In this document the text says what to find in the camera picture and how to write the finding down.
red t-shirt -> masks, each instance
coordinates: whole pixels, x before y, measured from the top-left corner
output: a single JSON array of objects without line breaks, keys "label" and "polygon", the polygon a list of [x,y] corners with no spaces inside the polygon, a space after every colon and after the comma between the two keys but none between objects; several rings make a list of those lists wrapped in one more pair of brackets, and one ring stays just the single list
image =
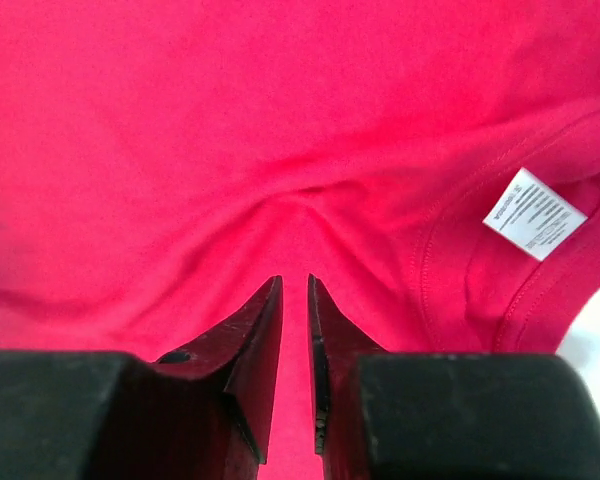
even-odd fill
[{"label": "red t-shirt", "polygon": [[[524,167],[589,219],[482,224]],[[392,350],[554,350],[600,285],[600,2],[0,1],[0,347],[153,360],[285,280],[270,466],[319,478],[306,279]]]}]

t-shirt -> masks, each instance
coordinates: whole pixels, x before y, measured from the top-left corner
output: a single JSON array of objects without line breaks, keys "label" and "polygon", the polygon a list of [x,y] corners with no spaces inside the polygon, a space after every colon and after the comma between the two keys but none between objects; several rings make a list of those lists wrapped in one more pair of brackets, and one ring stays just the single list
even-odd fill
[{"label": "t-shirt", "polygon": [[[486,227],[524,168],[588,219]],[[600,2],[0,1],[0,347],[188,342],[285,281],[270,465],[312,453],[306,281],[406,351],[553,351],[600,286]]]}]

black object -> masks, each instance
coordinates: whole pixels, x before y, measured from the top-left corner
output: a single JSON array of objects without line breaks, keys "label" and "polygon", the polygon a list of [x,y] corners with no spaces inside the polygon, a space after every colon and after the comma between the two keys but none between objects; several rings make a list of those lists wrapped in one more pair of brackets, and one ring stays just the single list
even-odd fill
[{"label": "black object", "polygon": [[276,277],[155,364],[0,351],[0,480],[254,479],[267,455],[281,321]]},{"label": "black object", "polygon": [[600,480],[600,419],[561,359],[388,354],[313,276],[309,318],[326,479]]}]

stitching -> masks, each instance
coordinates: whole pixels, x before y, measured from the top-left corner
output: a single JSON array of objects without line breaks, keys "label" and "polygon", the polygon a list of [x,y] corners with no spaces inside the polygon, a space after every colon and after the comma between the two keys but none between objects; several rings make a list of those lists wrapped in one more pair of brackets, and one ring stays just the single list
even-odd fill
[{"label": "stitching", "polygon": [[[509,147],[504,153],[502,153],[500,156],[498,156],[497,158],[493,159],[490,162],[487,162],[486,164],[484,164],[482,167],[480,167],[478,170],[476,170],[471,176],[469,176],[469,178],[463,183],[463,187],[465,185],[467,185],[468,183],[471,183],[471,181],[475,178],[475,177],[479,177],[484,170],[488,169],[489,167],[491,167],[493,164],[499,162],[500,160],[502,160],[503,158],[506,158],[514,149],[517,148],[521,148],[523,147],[530,139],[535,138],[537,136],[540,135],[540,132],[534,132],[531,133],[529,135],[527,135],[526,137],[524,137],[523,139],[519,140],[517,143],[515,143],[514,145],[512,145],[511,147]],[[440,206],[440,204],[442,204],[443,202],[443,198],[438,199],[430,208],[429,211],[427,212],[427,216],[426,216],[426,220],[425,223],[429,223],[429,220],[434,216],[434,213],[436,211],[436,209]],[[419,250],[419,246],[420,245],[425,245],[425,251],[423,253],[423,256],[421,258],[420,261],[420,265],[424,267],[427,259],[429,258],[430,254],[429,254],[429,247],[431,244],[431,237],[433,236],[434,230],[436,228],[437,223],[439,222],[439,220],[436,220],[436,222],[434,222],[434,224],[431,226],[431,228],[428,230],[428,235],[427,235],[427,230],[423,230],[423,232],[420,234],[420,238],[418,239],[418,243],[416,245],[416,248],[414,249],[413,255],[411,257],[411,266],[410,266],[410,270],[411,270],[411,276],[412,278],[417,278],[417,272],[416,272],[416,257],[417,257],[417,253]],[[441,350],[440,348],[440,340],[438,338],[438,335],[436,334],[436,332],[434,331],[434,326],[433,326],[433,321],[431,318],[429,318],[429,315],[427,315],[427,308],[426,308],[426,304],[428,303],[428,296],[427,293],[424,291],[423,289],[423,285],[424,283],[426,283],[428,280],[428,275],[427,275],[427,271],[425,268],[422,268],[420,271],[420,302],[419,306],[420,306],[420,316],[424,319],[424,323],[427,329],[427,333],[429,335],[430,341],[433,343],[434,345],[434,349],[435,350]]]},{"label": "stitching", "polygon": [[[589,228],[593,228],[595,226],[596,223],[600,223],[600,214],[596,212],[596,214],[594,214],[594,217],[591,218],[591,220],[595,220],[595,223],[590,223],[589,224]],[[577,237],[577,235],[574,235],[572,237],[569,237],[568,240],[571,240],[571,243],[573,243],[573,239]],[[600,240],[600,234],[598,235],[592,235],[592,238],[584,245],[581,245],[578,249],[576,249],[575,252],[573,252],[573,257],[571,258],[571,260],[567,263],[565,263],[564,265],[562,265],[562,267],[560,268],[560,272],[555,275],[553,281],[547,285],[547,287],[543,290],[543,292],[536,298],[536,300],[533,302],[533,304],[531,305],[531,308],[529,309],[529,311],[527,312],[527,314],[525,315],[525,318],[522,322],[522,326],[520,328],[520,332],[517,335],[516,341],[514,343],[514,350],[517,351],[520,347],[520,342],[522,341],[522,336],[524,334],[524,332],[527,329],[527,326],[529,325],[529,323],[531,323],[531,315],[533,314],[533,312],[535,311],[535,309],[538,307],[538,305],[540,305],[540,303],[542,302],[542,299],[545,297],[545,295],[547,293],[549,293],[551,290],[553,290],[553,288],[558,284],[558,282],[560,280],[562,280],[565,276],[565,274],[567,273],[567,271],[571,268],[571,266],[576,263],[576,261],[578,261],[581,256],[582,256],[582,252],[585,249],[588,249],[590,245],[592,245],[593,243],[595,243],[596,241]],[[540,273],[542,273],[541,271],[536,271],[536,273],[534,274],[534,279],[533,279],[533,283],[535,283],[539,278],[540,278]],[[513,316],[513,314],[515,313],[515,309],[517,307],[517,305],[520,302],[520,299],[522,298],[522,295],[518,298],[518,301],[515,303],[515,305],[512,305],[510,311],[507,311],[506,316],[509,318],[509,322],[511,322],[513,319],[511,318]]]},{"label": "stitching", "polygon": [[[473,180],[475,177],[479,177],[485,169],[491,167],[493,164],[500,162],[501,160],[503,160],[504,158],[506,158],[507,156],[510,156],[510,154],[513,152],[513,150],[515,149],[520,149],[522,148],[526,143],[528,143],[528,140],[530,139],[535,139],[540,137],[541,135],[546,134],[549,131],[549,127],[545,127],[542,130],[539,130],[538,132],[536,132],[535,134],[531,134],[526,136],[525,138],[523,138],[521,141],[519,141],[518,143],[516,143],[515,145],[513,145],[511,148],[509,148],[505,153],[501,154],[499,157],[497,157],[495,160],[486,163],[485,165],[483,165],[480,169],[478,169],[476,172],[474,172],[473,175],[471,175],[466,182],[463,183],[463,188],[466,188],[465,192],[458,198],[455,197],[455,200],[452,200],[451,202],[448,202],[447,204],[451,203],[452,205],[458,204],[460,202],[462,202],[468,195],[470,195],[471,193],[475,192],[476,190],[478,190],[479,188],[481,188],[483,185],[485,185],[486,183],[489,183],[499,177],[501,177],[502,175],[504,175],[505,173],[508,173],[508,171],[515,165],[520,165],[522,162],[524,162],[525,160],[527,160],[529,157],[537,155],[538,153],[548,149],[549,147],[555,145],[558,141],[560,140],[564,140],[565,138],[568,138],[570,135],[573,134],[574,130],[576,129],[576,127],[582,126],[582,125],[586,125],[590,120],[592,120],[593,118],[596,118],[600,115],[600,109],[598,110],[594,110],[593,112],[588,112],[585,113],[583,115],[581,115],[579,118],[573,120],[572,122],[568,123],[567,125],[565,125],[564,127],[560,128],[557,132],[555,132],[554,138],[546,141],[546,143],[541,143],[539,145],[537,145],[533,150],[527,152],[524,156],[522,156],[521,158],[516,158],[511,160],[510,162],[507,163],[507,165],[504,167],[504,170],[499,172],[498,174],[496,174],[495,176],[489,177],[484,179],[482,182],[480,182],[478,185],[471,187],[469,186],[468,188],[466,187],[467,184],[471,183],[471,180]],[[429,210],[428,216],[427,216],[427,221],[433,216],[433,211],[442,203],[443,199],[438,200]],[[427,240],[426,240],[426,247],[425,247],[425,251],[424,251],[424,255],[422,256],[422,260],[421,260],[421,273],[420,273],[420,309],[421,309],[421,316],[424,319],[424,323],[425,326],[427,328],[427,332],[429,333],[430,338],[433,341],[434,347],[437,350],[440,350],[440,339],[437,335],[437,332],[434,332],[434,319],[432,318],[432,316],[429,314],[429,295],[428,295],[428,290],[426,288],[426,286],[428,285],[428,264],[430,262],[431,259],[431,251],[433,249],[433,237],[434,234],[436,232],[436,230],[439,228],[441,222],[448,216],[449,211],[451,210],[451,207],[448,207],[447,209],[445,209],[445,211],[443,211],[438,218],[434,221],[431,229],[429,230],[429,235],[427,236]],[[454,221],[454,223],[452,225],[457,224],[458,219],[456,219]],[[424,238],[426,232],[423,232],[418,245],[420,245],[420,243],[422,242],[422,239]],[[412,270],[415,270],[415,256],[416,253],[414,252],[414,261],[412,262]],[[506,318],[503,318],[503,320],[501,321],[500,325],[497,327],[498,328],[498,334],[496,337],[496,345],[500,342],[501,338],[502,338],[502,331],[504,329],[505,326],[505,322],[506,322]]]},{"label": "stitching", "polygon": [[[594,212],[593,215],[591,215],[589,217],[589,222],[591,223],[591,220],[594,219],[596,213]],[[569,243],[573,242],[575,236],[571,236],[569,238],[567,238],[563,245],[568,245]],[[495,343],[494,343],[494,349],[495,350],[500,350],[500,348],[502,347],[502,343],[503,343],[503,337],[505,334],[505,330],[506,330],[506,326],[507,324],[510,324],[513,321],[513,314],[515,313],[516,308],[518,307],[518,304],[520,303],[520,301],[522,300],[522,298],[527,294],[527,291],[535,284],[535,282],[538,280],[538,278],[540,277],[540,274],[544,271],[544,269],[542,268],[543,264],[540,263],[538,265],[538,267],[535,269],[535,271],[532,273],[531,277],[525,282],[525,284],[522,286],[522,288],[518,291],[518,293],[516,294],[515,298],[513,299],[513,301],[511,302],[511,304],[509,305],[509,307],[507,307],[507,310],[505,312],[505,315],[503,317],[503,320],[501,322],[501,325],[498,328],[498,333],[496,335],[495,338]]]}]

care label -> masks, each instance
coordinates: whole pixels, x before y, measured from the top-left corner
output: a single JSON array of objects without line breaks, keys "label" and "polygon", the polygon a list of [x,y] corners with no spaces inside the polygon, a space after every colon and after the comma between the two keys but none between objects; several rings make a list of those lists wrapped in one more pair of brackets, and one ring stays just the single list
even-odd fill
[{"label": "care label", "polygon": [[586,219],[523,168],[483,223],[542,261]]}]

